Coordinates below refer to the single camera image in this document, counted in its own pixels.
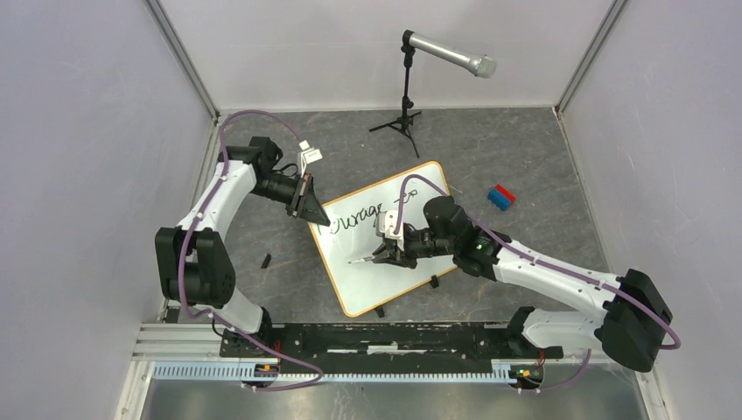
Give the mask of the yellow framed whiteboard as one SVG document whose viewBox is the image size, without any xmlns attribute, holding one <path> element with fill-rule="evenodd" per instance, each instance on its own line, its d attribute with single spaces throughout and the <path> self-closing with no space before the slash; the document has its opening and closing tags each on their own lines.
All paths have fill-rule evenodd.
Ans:
<svg viewBox="0 0 742 420">
<path fill-rule="evenodd" d="M 396 210 L 403 180 L 420 175 L 447 191 L 440 163 L 429 161 L 323 205 L 329 227 L 309 225 L 332 287 L 346 316 L 355 318 L 456 269 L 448 255 L 420 259 L 415 269 L 348 261 L 370 256 L 382 239 L 375 234 L 378 213 Z"/>
</svg>

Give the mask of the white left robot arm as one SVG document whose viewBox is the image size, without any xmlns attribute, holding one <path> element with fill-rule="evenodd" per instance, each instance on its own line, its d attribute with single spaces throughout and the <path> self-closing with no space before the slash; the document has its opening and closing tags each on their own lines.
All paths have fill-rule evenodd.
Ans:
<svg viewBox="0 0 742 420">
<path fill-rule="evenodd" d="M 306 141 L 299 146 L 292 175 L 277 167 L 283 151 L 266 136 L 252 137 L 246 146 L 223 147 L 215 174 L 195 207 L 175 227 L 162 227 L 155 236 L 164 297 L 178 301 L 190 319 L 207 316 L 240 334 L 243 347 L 258 357 L 275 345 L 272 322 L 266 309 L 238 291 L 224 238 L 249 194 L 283 204 L 291 218 L 330 225 L 307 170 L 322 153 Z"/>
</svg>

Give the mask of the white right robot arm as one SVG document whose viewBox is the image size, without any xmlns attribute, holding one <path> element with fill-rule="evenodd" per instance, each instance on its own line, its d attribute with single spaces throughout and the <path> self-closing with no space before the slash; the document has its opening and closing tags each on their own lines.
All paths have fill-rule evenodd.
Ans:
<svg viewBox="0 0 742 420">
<path fill-rule="evenodd" d="M 568 306 L 567 311 L 522 307 L 507 325 L 507 350 L 527 357 L 552 347 L 600 350 L 614 362 L 647 373 L 658 353 L 677 350 L 673 315 L 652 279 L 637 269 L 624 275 L 578 267 L 541 254 L 473 219 L 452 197 L 430 199 L 421 229 L 402 211 L 380 213 L 380 246 L 368 260 L 413 270 L 422 259 L 449 256 L 472 277 L 519 286 Z"/>
</svg>

